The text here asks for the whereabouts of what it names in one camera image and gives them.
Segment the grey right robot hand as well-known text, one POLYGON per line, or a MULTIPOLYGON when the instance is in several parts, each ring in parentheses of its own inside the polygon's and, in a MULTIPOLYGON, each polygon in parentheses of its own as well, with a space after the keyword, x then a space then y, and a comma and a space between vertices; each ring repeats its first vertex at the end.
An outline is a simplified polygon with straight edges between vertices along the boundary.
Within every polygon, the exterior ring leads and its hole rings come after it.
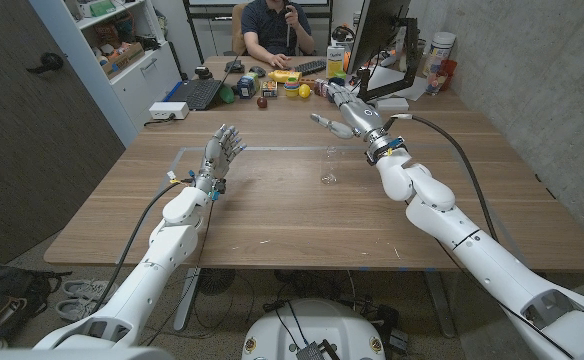
POLYGON ((340 110, 346 124, 329 120, 318 114, 311 114, 310 118, 339 138, 361 137, 368 144, 366 156, 370 165, 375 165, 382 157, 389 156, 396 149, 407 150, 401 137, 393 138, 389 134, 393 120, 383 123, 380 114, 373 106, 366 104, 336 83, 328 85, 327 94, 340 110))

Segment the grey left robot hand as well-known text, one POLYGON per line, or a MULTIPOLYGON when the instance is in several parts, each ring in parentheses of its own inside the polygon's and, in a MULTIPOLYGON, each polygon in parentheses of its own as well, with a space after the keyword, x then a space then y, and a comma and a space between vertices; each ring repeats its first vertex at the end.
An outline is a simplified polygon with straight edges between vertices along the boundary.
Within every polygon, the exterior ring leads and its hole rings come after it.
POLYGON ((212 191, 225 178, 234 158, 245 148, 239 131, 234 126, 223 124, 205 146, 195 187, 204 192, 212 191))

